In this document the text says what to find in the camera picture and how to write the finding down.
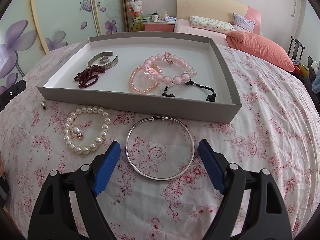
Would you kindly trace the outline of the thin silver bangle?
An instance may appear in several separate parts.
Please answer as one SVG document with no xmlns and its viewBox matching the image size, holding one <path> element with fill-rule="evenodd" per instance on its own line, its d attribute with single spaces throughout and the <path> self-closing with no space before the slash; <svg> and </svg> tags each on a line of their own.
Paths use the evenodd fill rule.
<svg viewBox="0 0 320 240">
<path fill-rule="evenodd" d="M 196 137 L 185 122 L 151 116 L 129 129 L 125 139 L 125 155 L 132 168 L 154 181 L 182 180 L 193 184 L 193 161 Z"/>
</svg>

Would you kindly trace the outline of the loose pearl earring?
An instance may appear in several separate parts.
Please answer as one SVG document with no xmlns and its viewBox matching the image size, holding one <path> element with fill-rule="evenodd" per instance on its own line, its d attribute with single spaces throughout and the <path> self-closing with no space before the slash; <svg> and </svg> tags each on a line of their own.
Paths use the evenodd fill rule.
<svg viewBox="0 0 320 240">
<path fill-rule="evenodd" d="M 46 102 L 45 101 L 42 101 L 41 102 L 41 108 L 45 111 L 46 110 Z"/>
</svg>

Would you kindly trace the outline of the floral pink bedspread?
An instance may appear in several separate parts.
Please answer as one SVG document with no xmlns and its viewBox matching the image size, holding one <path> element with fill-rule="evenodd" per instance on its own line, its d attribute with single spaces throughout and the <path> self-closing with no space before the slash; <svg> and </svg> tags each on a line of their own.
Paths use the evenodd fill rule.
<svg viewBox="0 0 320 240">
<path fill-rule="evenodd" d="M 1 152 L 10 192 L 6 207 L 26 236 L 36 198 L 51 170 L 74 171 L 94 154 L 69 151 L 63 128 L 76 105 L 47 101 L 37 83 L 66 56 L 67 46 L 44 56 L 26 75 L 26 90 L 1 113 Z M 296 78 L 240 51 L 219 46 L 242 101 L 229 124 L 184 120 L 228 161 L 246 170 L 268 169 L 281 190 L 292 234 L 298 236 L 319 205 L 319 115 Z M 201 239 L 222 196 L 200 157 L 193 184 L 150 181 L 121 155 L 98 201 L 117 239 Z"/>
</svg>

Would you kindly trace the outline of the sliding wardrobe with flowers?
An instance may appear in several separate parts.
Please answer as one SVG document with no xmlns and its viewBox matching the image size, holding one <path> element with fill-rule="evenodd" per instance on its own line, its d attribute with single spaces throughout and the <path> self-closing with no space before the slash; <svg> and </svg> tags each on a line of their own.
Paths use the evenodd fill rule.
<svg viewBox="0 0 320 240">
<path fill-rule="evenodd" d="M 125 31 L 123 0 L 12 0 L 1 17 L 1 90 L 53 50 Z"/>
</svg>

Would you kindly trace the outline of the grey cardboard tray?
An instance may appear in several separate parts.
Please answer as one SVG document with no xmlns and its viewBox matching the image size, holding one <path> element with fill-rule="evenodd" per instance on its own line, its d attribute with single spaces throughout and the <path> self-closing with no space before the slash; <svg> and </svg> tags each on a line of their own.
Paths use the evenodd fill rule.
<svg viewBox="0 0 320 240">
<path fill-rule="evenodd" d="M 118 63 L 88 88 L 74 81 L 90 60 L 98 62 L 110 52 Z M 193 85 L 164 85 L 147 78 L 143 64 L 155 55 L 170 52 L 195 69 Z M 182 33 L 121 33 L 91 37 L 42 78 L 37 88 L 44 98 L 78 105 L 199 121 L 229 123 L 242 104 L 231 72 L 211 38 Z"/>
</svg>

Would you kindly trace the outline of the blue plush garment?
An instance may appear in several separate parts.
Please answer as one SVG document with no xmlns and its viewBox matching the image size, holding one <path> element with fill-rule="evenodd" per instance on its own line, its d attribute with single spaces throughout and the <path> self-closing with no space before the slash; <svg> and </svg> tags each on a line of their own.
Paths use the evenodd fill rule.
<svg viewBox="0 0 320 240">
<path fill-rule="evenodd" d="M 320 70 L 319 70 L 319 68 L 317 70 L 318 70 L 318 72 L 317 72 L 316 78 L 312 83 L 312 91 L 315 94 L 320 93 Z"/>
</svg>

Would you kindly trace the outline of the orange pillow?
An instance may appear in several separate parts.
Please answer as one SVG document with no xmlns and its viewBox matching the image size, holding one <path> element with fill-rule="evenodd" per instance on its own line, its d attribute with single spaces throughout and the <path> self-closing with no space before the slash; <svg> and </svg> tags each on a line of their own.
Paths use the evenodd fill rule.
<svg viewBox="0 0 320 240">
<path fill-rule="evenodd" d="M 231 48 L 263 59 L 287 72 L 295 70 L 286 51 L 268 38 L 244 31 L 229 31 L 226 41 Z"/>
</svg>

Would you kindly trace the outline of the black wooden chair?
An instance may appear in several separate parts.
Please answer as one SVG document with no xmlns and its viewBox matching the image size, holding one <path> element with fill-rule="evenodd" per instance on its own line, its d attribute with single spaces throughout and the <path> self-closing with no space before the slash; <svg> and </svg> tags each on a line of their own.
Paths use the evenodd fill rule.
<svg viewBox="0 0 320 240">
<path fill-rule="evenodd" d="M 305 47 L 300 43 L 299 40 L 297 40 L 293 36 L 291 36 L 290 38 L 291 41 L 287 55 L 293 60 L 301 60 Z"/>
</svg>

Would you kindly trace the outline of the lilac patterned pillow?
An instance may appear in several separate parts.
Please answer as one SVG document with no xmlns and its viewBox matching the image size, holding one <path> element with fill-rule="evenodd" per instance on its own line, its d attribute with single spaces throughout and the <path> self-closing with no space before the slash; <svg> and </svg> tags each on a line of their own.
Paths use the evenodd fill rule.
<svg viewBox="0 0 320 240">
<path fill-rule="evenodd" d="M 255 28 L 255 22 L 234 13 L 232 26 L 237 31 L 253 33 Z"/>
</svg>

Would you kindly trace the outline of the pink bed sheet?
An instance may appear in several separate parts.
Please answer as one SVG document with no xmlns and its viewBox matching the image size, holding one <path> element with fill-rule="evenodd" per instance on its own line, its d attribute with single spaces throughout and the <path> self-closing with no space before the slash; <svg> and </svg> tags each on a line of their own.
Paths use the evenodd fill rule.
<svg viewBox="0 0 320 240">
<path fill-rule="evenodd" d="M 225 34 L 191 27 L 189 20 L 178 19 L 175 23 L 174 32 L 209 37 L 218 45 L 229 46 Z"/>
</svg>

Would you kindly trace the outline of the floral white pillow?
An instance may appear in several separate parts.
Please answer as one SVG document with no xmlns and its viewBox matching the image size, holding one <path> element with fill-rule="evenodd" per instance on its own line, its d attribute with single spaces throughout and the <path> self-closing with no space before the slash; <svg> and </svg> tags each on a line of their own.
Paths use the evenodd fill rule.
<svg viewBox="0 0 320 240">
<path fill-rule="evenodd" d="M 227 34 L 230 31 L 235 31 L 235 28 L 228 22 L 201 16 L 190 16 L 190 25 L 193 28 L 214 31 L 222 34 Z"/>
</svg>

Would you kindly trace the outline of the pink nightstand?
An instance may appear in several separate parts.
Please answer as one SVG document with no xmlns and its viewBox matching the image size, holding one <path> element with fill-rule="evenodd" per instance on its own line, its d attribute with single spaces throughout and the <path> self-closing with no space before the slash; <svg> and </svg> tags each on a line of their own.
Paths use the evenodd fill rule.
<svg viewBox="0 0 320 240">
<path fill-rule="evenodd" d="M 156 31 L 156 32 L 173 32 L 175 27 L 175 22 L 146 22 L 144 23 L 145 31 Z"/>
</svg>

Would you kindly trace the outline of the clear tube of plush toys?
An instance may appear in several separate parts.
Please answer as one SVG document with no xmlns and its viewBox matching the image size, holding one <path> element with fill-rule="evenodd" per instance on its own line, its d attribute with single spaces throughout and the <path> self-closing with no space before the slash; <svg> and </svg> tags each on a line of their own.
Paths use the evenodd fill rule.
<svg viewBox="0 0 320 240">
<path fill-rule="evenodd" d="M 143 24 L 143 2 L 142 0 L 126 0 L 126 12 L 129 31 L 141 31 Z"/>
</svg>

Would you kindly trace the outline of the white mug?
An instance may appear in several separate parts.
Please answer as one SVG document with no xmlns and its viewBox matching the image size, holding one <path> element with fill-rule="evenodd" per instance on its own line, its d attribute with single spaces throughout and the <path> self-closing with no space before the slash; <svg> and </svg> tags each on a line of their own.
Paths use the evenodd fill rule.
<svg viewBox="0 0 320 240">
<path fill-rule="evenodd" d="M 151 18 L 152 18 L 152 22 L 158 21 L 158 14 L 152 14 Z"/>
</svg>

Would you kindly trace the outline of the beige wooden headboard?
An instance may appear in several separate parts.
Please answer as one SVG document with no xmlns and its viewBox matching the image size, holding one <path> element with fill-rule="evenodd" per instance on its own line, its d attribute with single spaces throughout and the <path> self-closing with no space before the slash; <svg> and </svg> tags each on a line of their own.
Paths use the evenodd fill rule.
<svg viewBox="0 0 320 240">
<path fill-rule="evenodd" d="M 235 0 L 177 0 L 176 18 L 190 20 L 191 16 L 200 16 L 233 22 L 233 14 L 245 16 L 248 6 Z"/>
</svg>

